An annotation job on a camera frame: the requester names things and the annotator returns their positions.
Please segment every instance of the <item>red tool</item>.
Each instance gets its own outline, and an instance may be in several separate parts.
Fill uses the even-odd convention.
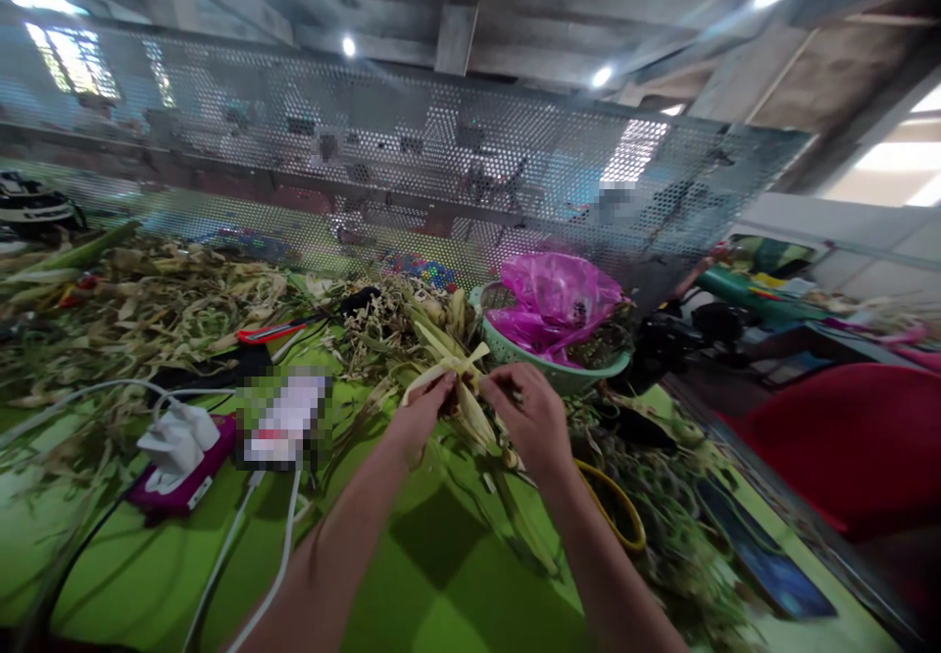
[[[265,344],[273,339],[278,339],[281,336],[306,327],[311,322],[322,319],[323,315],[311,315],[310,317],[291,320],[291,322],[284,323],[283,325],[262,327],[261,329],[243,329],[238,333],[238,340],[245,344]]]

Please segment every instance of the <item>wall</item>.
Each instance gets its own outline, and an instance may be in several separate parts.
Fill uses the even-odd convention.
[[[763,226],[787,231],[768,231]],[[821,254],[826,250],[824,241],[829,239],[941,266],[941,209],[936,208],[877,207],[768,192],[739,218],[730,233],[802,243]],[[864,253],[834,251],[815,265],[812,273],[822,288],[855,297],[905,293],[906,298],[941,302],[941,273],[873,259]]]

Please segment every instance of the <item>bag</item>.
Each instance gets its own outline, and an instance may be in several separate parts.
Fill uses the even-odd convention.
[[[577,256],[541,253],[515,256],[500,268],[516,307],[490,310],[494,328],[526,351],[554,364],[580,369],[566,347],[582,342],[620,302],[620,285]]]

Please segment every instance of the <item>green container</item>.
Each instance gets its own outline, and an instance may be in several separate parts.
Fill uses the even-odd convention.
[[[573,369],[540,359],[535,354],[530,354],[525,349],[516,346],[487,320],[487,310],[499,310],[517,304],[517,298],[513,294],[513,290],[502,282],[477,286],[470,292],[470,303],[483,318],[484,339],[487,346],[490,347],[490,356],[500,364],[513,364],[520,361],[529,362],[549,379],[549,383],[559,395],[582,393],[602,378],[617,376],[630,363],[630,354],[624,352],[605,369]]]

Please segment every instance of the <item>metal mesh panel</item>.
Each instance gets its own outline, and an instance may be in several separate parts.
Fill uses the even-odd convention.
[[[418,254],[470,286],[560,250],[651,309],[810,139],[78,23],[0,9],[4,167],[104,219],[332,273]]]

